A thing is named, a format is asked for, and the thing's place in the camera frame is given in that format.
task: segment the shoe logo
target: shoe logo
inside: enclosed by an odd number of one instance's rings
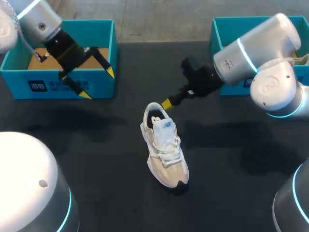
[[[166,123],[164,123],[163,128],[167,128],[167,127],[170,127],[170,122],[166,122]]]
[[[161,119],[159,117],[152,116],[151,120],[152,120],[153,124],[155,124],[155,122],[160,121]]]

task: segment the logo on box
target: logo on box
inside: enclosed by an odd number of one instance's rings
[[[47,92],[44,81],[28,81],[28,84],[32,92]]]
[[[252,81],[253,81],[253,79],[245,80],[245,82],[243,83],[243,87],[244,88],[250,88]]]

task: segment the new balance logo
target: new balance logo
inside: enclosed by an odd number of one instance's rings
[[[164,123],[163,128],[167,128],[167,127],[170,127],[170,122],[166,122],[166,123]]]

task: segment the shoe tongue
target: shoe tongue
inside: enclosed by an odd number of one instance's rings
[[[174,122],[171,118],[165,118],[154,123],[154,137],[159,147],[162,147],[166,141],[175,141]]]

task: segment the robotic arm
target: robotic arm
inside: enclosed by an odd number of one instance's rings
[[[304,107],[309,88],[298,82],[293,53],[301,47],[296,28],[287,16],[277,14],[238,38],[213,57],[213,67],[182,62],[188,84],[162,105],[165,109],[185,98],[205,97],[223,84],[253,78],[251,98],[276,118],[309,115]]]
[[[0,53],[12,50],[17,38],[40,61],[50,55],[61,65],[59,79],[81,97],[91,98],[70,77],[69,74],[93,56],[106,72],[114,78],[109,62],[97,47],[82,48],[62,28],[61,18],[45,0],[0,0]],[[43,44],[48,53],[43,57],[34,47]]]

